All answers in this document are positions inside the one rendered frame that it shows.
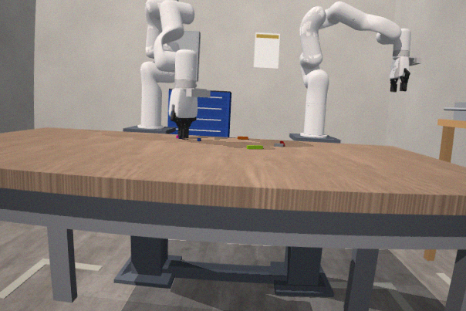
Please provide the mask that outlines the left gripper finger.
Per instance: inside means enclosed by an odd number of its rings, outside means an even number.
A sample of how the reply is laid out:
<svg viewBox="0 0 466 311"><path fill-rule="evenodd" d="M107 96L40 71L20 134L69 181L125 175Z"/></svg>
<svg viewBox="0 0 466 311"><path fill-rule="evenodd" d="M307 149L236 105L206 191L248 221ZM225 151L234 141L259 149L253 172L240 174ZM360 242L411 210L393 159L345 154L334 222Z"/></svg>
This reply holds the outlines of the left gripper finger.
<svg viewBox="0 0 466 311"><path fill-rule="evenodd" d="M410 76L410 72L404 68L405 76L400 76L400 80L402 83L400 83L400 91L407 91L407 83L408 79Z"/></svg>
<svg viewBox="0 0 466 311"><path fill-rule="evenodd" d="M390 92L397 91L397 81L398 79L390 79Z"/></svg>

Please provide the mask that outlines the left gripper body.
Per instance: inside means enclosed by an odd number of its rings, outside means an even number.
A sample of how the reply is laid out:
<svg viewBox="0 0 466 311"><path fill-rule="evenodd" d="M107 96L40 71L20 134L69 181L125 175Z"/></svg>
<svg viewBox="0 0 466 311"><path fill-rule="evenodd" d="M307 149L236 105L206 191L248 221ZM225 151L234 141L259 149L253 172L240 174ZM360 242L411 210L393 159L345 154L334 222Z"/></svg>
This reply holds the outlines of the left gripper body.
<svg viewBox="0 0 466 311"><path fill-rule="evenodd" d="M409 57L394 56L390 67L390 78L400 79L400 76L405 76L404 68L409 71Z"/></svg>

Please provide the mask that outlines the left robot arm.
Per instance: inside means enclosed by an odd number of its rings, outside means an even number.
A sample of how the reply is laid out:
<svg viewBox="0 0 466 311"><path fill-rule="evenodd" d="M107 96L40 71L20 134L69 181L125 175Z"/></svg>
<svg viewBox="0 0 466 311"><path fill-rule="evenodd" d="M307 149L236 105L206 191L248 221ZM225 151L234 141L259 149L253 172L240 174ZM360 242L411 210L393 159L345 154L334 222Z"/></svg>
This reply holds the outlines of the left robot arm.
<svg viewBox="0 0 466 311"><path fill-rule="evenodd" d="M319 68L322 62L319 29L338 22L355 30L377 32L378 43L393 44L393 57L410 56L410 30L401 29L389 19L366 14L344 2L336 2L327 10L319 6L310 9L302 20L299 32L302 46L299 64L307 88L304 133L300 134L303 137L327 138L324 128L329 77ZM422 58L409 57L409 64L421 64L421 60ZM308 74L309 72L311 73Z"/></svg>

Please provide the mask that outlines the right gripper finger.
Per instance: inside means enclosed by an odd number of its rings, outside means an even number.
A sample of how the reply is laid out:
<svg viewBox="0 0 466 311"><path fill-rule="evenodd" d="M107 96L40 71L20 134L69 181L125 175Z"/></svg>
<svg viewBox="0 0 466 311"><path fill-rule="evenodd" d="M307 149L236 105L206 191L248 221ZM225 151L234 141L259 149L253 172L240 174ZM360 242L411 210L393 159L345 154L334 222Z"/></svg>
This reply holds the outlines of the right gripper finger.
<svg viewBox="0 0 466 311"><path fill-rule="evenodd" d="M184 118L176 118L176 113L172 111L171 114L171 121L174 121L177 124L178 127L178 137L179 138L185 138L185 127L184 127Z"/></svg>
<svg viewBox="0 0 466 311"><path fill-rule="evenodd" d="M189 127L197 118L184 118L185 138L189 138Z"/></svg>

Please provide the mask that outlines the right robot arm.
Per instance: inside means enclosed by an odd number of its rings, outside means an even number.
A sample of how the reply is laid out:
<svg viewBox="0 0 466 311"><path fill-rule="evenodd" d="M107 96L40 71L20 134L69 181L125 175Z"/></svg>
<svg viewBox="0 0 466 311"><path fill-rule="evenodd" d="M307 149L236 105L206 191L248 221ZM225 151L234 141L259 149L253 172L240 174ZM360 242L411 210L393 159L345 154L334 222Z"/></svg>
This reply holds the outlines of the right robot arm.
<svg viewBox="0 0 466 311"><path fill-rule="evenodd" d="M175 42L184 35L183 24L194 21L192 5L173 0L147 0L145 16L146 55L155 62L145 62L140 67L141 125L137 127L164 129L161 125L162 91L157 83L174 82L174 88L187 89L186 96L192 97L211 97L211 91L196 89L197 53L180 50Z"/></svg>

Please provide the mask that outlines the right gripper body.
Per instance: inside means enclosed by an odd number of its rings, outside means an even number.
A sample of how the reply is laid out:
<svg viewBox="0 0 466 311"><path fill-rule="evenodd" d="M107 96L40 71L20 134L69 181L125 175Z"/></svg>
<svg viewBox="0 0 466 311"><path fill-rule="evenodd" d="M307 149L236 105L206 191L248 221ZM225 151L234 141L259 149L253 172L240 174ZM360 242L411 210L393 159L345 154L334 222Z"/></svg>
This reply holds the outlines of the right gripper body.
<svg viewBox="0 0 466 311"><path fill-rule="evenodd" d="M174 88L170 98L170 117L173 108L178 118L195 118L198 115L198 98L186 96L186 90L183 90L183 88Z"/></svg>

